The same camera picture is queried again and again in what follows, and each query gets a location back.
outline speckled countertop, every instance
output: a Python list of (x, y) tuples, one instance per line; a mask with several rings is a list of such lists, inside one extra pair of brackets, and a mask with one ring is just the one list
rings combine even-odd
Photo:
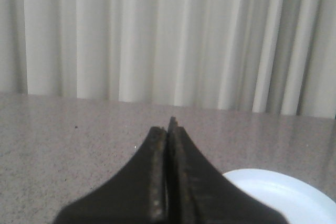
[(171, 115), (219, 171), (274, 170), (336, 200), (336, 120), (0, 93), (0, 223), (51, 223)]

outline white curtain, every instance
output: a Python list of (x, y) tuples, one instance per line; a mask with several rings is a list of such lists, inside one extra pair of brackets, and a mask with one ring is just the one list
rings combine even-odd
[(0, 0), (0, 91), (336, 115), (336, 0)]

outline white dish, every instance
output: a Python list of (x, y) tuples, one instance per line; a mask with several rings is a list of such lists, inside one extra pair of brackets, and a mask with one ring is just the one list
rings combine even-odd
[(261, 169), (239, 169), (224, 176), (238, 188), (282, 213), (290, 224), (336, 224), (336, 203), (293, 177)]

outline granite countertop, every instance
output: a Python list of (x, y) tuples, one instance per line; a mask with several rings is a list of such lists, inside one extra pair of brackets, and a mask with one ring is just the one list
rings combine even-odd
[(274, 170), (336, 200), (333, 119), (0, 93), (0, 223), (51, 223), (172, 115), (220, 172)]

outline table surface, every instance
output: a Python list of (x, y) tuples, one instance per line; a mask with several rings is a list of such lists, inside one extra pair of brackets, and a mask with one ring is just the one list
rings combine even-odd
[(333, 119), (0, 93), (0, 223), (51, 223), (170, 116), (222, 173), (284, 173), (336, 200)]

